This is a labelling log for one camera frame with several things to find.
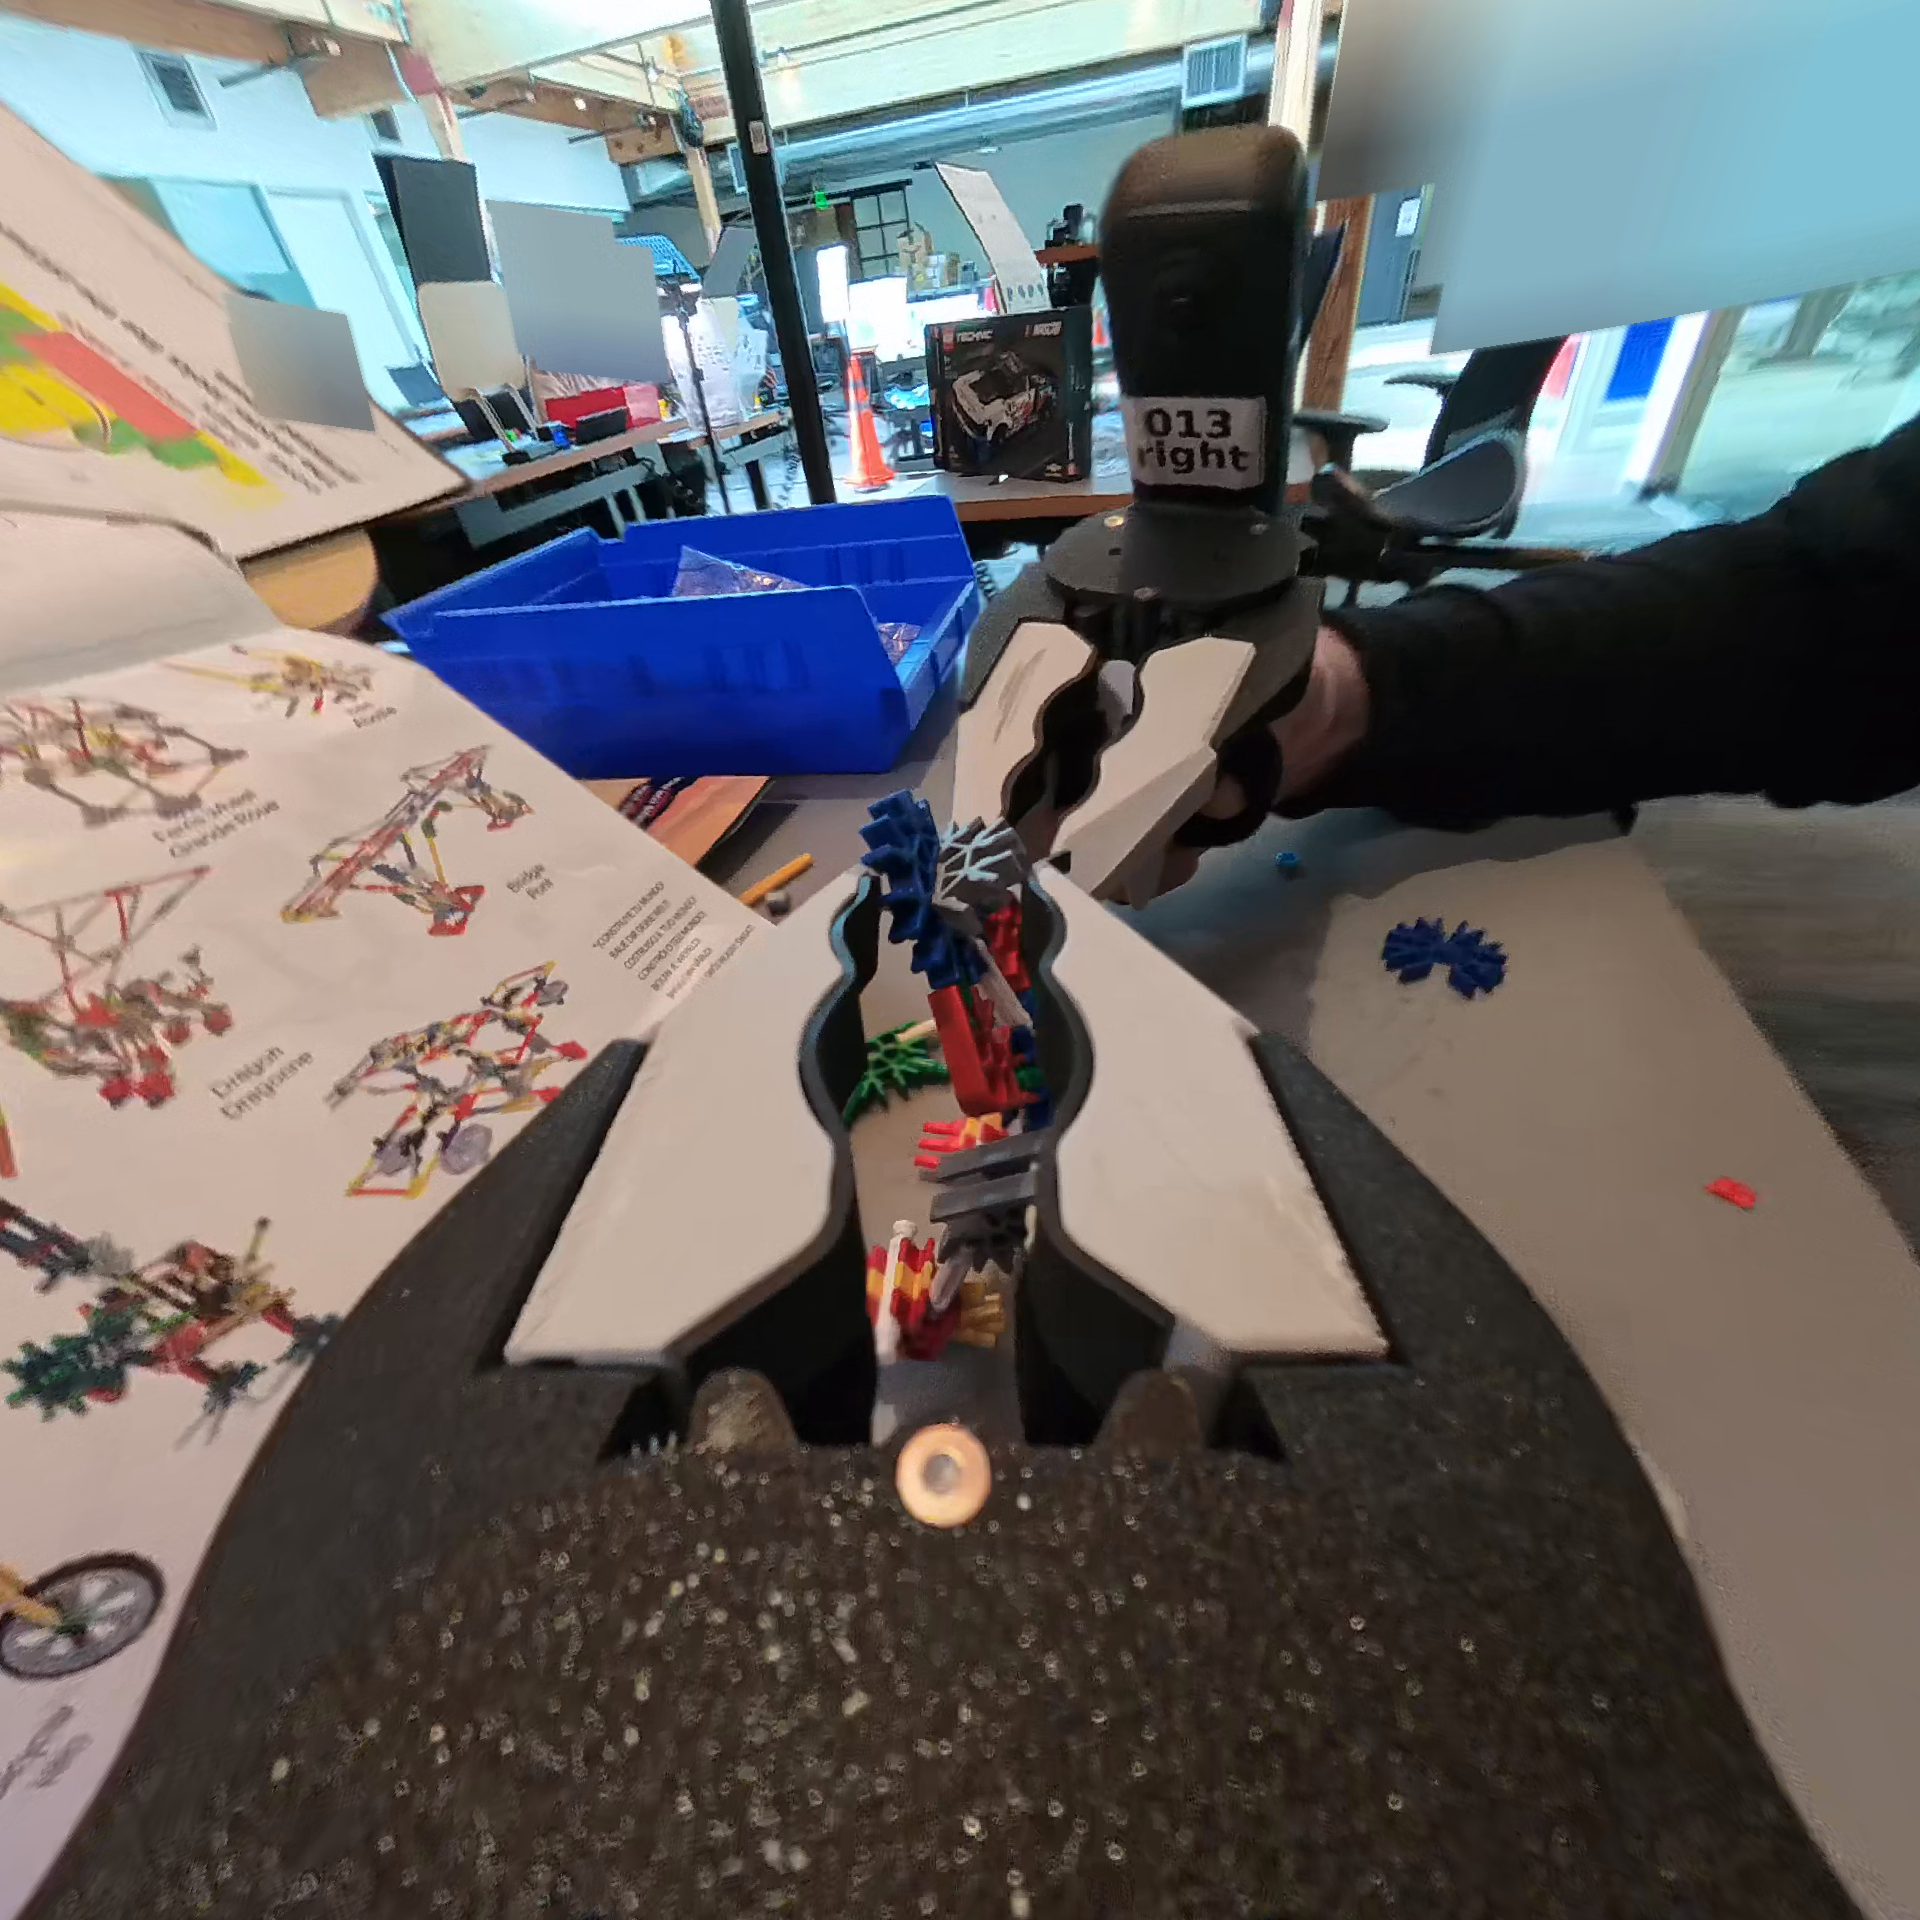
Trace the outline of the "clear plastic bag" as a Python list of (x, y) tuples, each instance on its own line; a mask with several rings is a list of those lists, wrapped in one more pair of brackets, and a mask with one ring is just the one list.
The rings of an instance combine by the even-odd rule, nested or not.
[(686, 543), (679, 554), (674, 583), (669, 588), (669, 596), (679, 602), (775, 591), (811, 591), (811, 588), (785, 576), (781, 571), (713, 555), (690, 543)]

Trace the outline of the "black toy car box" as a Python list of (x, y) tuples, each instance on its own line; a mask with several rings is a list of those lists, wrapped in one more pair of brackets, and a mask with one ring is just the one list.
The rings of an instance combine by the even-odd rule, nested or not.
[(933, 461), (964, 478), (1078, 482), (1092, 472), (1092, 309), (924, 328)]

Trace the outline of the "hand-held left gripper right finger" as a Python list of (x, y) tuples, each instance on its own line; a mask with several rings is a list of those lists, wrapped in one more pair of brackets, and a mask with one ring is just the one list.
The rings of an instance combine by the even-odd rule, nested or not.
[(1055, 1099), (1017, 1292), (1025, 1374), (1383, 1360), (1387, 1333), (1258, 1028), (1071, 878), (1029, 891)]

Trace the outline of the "blue snowflake connector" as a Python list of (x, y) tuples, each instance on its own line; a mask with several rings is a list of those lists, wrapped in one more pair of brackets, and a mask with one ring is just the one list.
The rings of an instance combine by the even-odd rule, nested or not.
[(1380, 965), (1401, 986), (1439, 976), (1451, 995), (1473, 1000), (1505, 986), (1508, 955), (1484, 927), (1414, 919), (1391, 926), (1380, 944)]
[(913, 972), (933, 989), (954, 986), (950, 931), (935, 903), (941, 832), (930, 804), (909, 789), (875, 799), (860, 842), (861, 863), (885, 882), (881, 908), (892, 941), (909, 949)]

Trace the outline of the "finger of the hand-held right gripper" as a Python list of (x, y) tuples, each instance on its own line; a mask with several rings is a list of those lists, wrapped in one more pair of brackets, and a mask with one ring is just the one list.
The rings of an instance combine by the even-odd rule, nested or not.
[(1122, 906), (1159, 891), (1178, 830), (1213, 790), (1217, 749), (1255, 661), (1249, 640), (1186, 640), (1138, 664), (1134, 722), (1058, 828), (1058, 872), (1078, 891)]
[(1100, 669), (1098, 647), (1066, 624), (1013, 629), (955, 722), (954, 828), (1010, 824), (1030, 853), (1078, 859), (1067, 823), (1108, 749)]

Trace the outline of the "black metal pole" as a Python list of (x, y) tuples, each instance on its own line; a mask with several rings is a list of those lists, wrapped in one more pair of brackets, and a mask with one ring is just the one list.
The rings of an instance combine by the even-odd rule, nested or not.
[(710, 2), (710, 22), (733, 114), (733, 140), (741, 158), (758, 260), (766, 278), (767, 306), (779, 347), (787, 411), (799, 453), (799, 467), (811, 504), (837, 500), (831, 455), (825, 434), (818, 376), (811, 365), (810, 326), (799, 300), (799, 278), (785, 218), (785, 190), (778, 165), (775, 128), (761, 83), (761, 63), (747, 2)]

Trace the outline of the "round wooden board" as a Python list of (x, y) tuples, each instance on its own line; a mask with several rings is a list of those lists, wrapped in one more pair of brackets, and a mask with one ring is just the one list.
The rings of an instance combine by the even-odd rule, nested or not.
[(279, 624), (356, 635), (379, 591), (377, 549), (363, 526), (243, 559), (243, 576)]

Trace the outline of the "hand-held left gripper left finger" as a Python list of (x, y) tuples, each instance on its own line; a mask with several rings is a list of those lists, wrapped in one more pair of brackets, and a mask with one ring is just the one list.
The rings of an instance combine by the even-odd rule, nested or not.
[(828, 1230), (835, 1147), (802, 1039), (853, 980), (831, 933), (847, 869), (764, 927), (655, 1030), (503, 1355), (690, 1363)]

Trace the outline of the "brown plastic bag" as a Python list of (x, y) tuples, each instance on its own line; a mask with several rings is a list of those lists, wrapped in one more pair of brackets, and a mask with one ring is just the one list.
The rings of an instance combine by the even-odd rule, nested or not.
[(767, 783), (758, 775), (643, 778), (614, 799), (614, 808), (699, 869), (757, 808)]

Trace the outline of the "black office chair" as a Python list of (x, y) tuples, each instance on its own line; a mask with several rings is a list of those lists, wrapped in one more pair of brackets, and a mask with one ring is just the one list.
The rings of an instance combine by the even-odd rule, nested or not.
[(1419, 590), (1449, 568), (1533, 571), (1589, 557), (1578, 546), (1513, 543), (1527, 482), (1527, 431), (1554, 359), (1569, 339), (1475, 349), (1459, 372), (1411, 372), (1404, 383), (1439, 398), (1423, 461), (1396, 479), (1354, 467), (1358, 437), (1383, 430), (1371, 415), (1302, 406), (1294, 422), (1314, 469), (1302, 531), (1313, 571), (1341, 583), (1354, 607), (1367, 586)]

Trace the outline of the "person's right forearm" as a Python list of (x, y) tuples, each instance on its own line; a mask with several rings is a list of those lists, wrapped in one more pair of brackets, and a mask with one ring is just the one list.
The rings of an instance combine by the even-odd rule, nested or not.
[(1314, 808), (1406, 824), (1917, 783), (1917, 420), (1763, 515), (1333, 615), (1371, 691)]

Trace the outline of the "brick building instruction sheet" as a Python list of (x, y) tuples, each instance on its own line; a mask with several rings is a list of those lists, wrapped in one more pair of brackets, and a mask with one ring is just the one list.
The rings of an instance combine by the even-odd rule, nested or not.
[(276, 418), (234, 339), (239, 309), (318, 317), (230, 287), (5, 111), (5, 511), (165, 522), (251, 559), (460, 486), (366, 391), (366, 426)]

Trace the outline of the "colourful construction toy model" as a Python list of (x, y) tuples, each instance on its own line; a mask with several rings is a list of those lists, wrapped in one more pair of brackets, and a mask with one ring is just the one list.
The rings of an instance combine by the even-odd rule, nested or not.
[(894, 1224), (868, 1253), (868, 1314), (881, 1360), (937, 1360), (950, 1344), (989, 1349), (1003, 1290), (1025, 1266), (1041, 1144), (1054, 1119), (1041, 1064), (1038, 998), (1025, 965), (1029, 858), (1010, 824), (941, 832), (935, 906), (950, 931), (955, 980), (929, 991), (929, 1016), (882, 1030), (844, 1115), (945, 1083), (947, 1117), (925, 1117), (915, 1168), (935, 1188), (929, 1234)]

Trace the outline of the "white instruction booklet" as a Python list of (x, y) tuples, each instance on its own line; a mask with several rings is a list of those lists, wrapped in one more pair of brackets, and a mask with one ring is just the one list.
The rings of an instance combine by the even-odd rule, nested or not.
[(5, 694), (281, 635), (239, 568), (185, 531), (3, 511)]

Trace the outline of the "blue plastic bin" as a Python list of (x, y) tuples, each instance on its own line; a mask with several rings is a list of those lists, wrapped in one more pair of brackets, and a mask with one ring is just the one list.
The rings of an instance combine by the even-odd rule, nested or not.
[[(811, 591), (673, 598), (681, 549)], [(572, 532), (386, 615), (446, 686), (573, 778), (885, 775), (980, 612), (950, 500)]]

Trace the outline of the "background work table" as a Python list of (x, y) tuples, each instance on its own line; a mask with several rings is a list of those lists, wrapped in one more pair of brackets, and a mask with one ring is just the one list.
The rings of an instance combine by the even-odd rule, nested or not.
[(725, 511), (732, 511), (730, 472), (747, 478), (753, 504), (764, 510), (767, 504), (764, 467), (794, 448), (790, 426), (785, 406), (767, 406), (713, 430), (660, 420), (583, 445), (548, 445), (524, 461), (509, 461), (499, 443), (458, 448), (452, 464), (463, 485), (414, 515), (447, 511), (476, 549), (579, 511), (605, 510), (617, 526), (626, 526), (641, 517), (641, 485), (649, 476), (669, 478), (673, 448), (684, 448), (705, 478), (717, 485)]

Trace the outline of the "person's right hand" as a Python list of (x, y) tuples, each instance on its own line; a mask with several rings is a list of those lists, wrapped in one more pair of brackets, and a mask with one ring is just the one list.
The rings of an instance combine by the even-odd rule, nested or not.
[(1271, 734), (1281, 747), (1281, 786), (1274, 813), (1302, 813), (1361, 749), (1371, 720), (1371, 691), (1350, 638), (1333, 626), (1314, 635), (1306, 691)]

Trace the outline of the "toy models instruction sheet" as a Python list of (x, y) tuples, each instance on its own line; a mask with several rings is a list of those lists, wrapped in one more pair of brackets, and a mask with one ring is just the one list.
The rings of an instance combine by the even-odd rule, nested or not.
[(345, 1317), (757, 931), (347, 640), (5, 682), (5, 1915)]

